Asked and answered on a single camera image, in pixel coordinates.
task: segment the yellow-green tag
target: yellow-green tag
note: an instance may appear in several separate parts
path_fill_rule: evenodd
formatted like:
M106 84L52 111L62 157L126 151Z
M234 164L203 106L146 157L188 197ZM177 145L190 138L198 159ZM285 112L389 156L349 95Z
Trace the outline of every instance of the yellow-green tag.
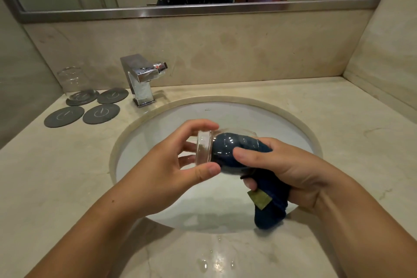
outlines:
M272 198L260 189L255 191L248 191L249 197L252 199L255 206L263 210L272 201Z

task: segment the white sink basin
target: white sink basin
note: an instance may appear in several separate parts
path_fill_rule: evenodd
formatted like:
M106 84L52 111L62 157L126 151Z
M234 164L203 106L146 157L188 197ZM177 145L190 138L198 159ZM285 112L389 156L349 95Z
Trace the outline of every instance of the white sink basin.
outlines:
M247 129L257 133L259 137L274 137L311 153L321 154L314 135L301 121L277 107L266 106L274 113L260 107L232 102L192 103L162 112L133 130L122 142L117 157L116 181L119 181L154 145L188 119L207 118L219 123L220 128ZM205 233L254 229L255 207L247 191L239 177L221 173L191 188L171 207L148 218L172 228ZM295 208L296 205L289 203L287 213Z

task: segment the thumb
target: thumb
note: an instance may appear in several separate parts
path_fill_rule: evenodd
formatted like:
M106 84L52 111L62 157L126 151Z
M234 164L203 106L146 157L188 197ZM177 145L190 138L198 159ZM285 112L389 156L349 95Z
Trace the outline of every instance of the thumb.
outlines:
M220 166L213 162L204 163L187 170L181 170L182 181L187 188L209 180L219 173Z
M271 155L271 152L261 153L240 147L235 147L233 149L233 157L239 163L249 167L263 168L274 171L276 170L276 164L274 163L274 158Z

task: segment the faucet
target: faucet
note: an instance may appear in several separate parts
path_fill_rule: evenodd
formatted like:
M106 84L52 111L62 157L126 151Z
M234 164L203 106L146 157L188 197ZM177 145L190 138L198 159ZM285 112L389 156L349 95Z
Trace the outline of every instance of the faucet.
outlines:
M155 102L150 81L159 78L168 68L166 63L152 64L141 54L121 57L123 70L129 82L133 101L138 108Z

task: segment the round gray coaster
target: round gray coaster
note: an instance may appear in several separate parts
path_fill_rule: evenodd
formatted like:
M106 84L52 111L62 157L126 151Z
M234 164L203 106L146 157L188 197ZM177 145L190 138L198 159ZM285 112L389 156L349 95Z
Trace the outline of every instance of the round gray coaster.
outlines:
M116 104L102 104L88 110L83 121L87 124L104 123L117 116L119 112L120 107Z
M77 92L71 96L71 99L67 99L68 106L82 106L88 104L97 99L99 92L96 90L85 90Z
M63 127L77 121L83 114L83 107L65 107L52 112L43 123L46 127Z
M97 102L100 104L114 104L122 101L129 95L129 92L124 88L113 88L102 92L97 98Z

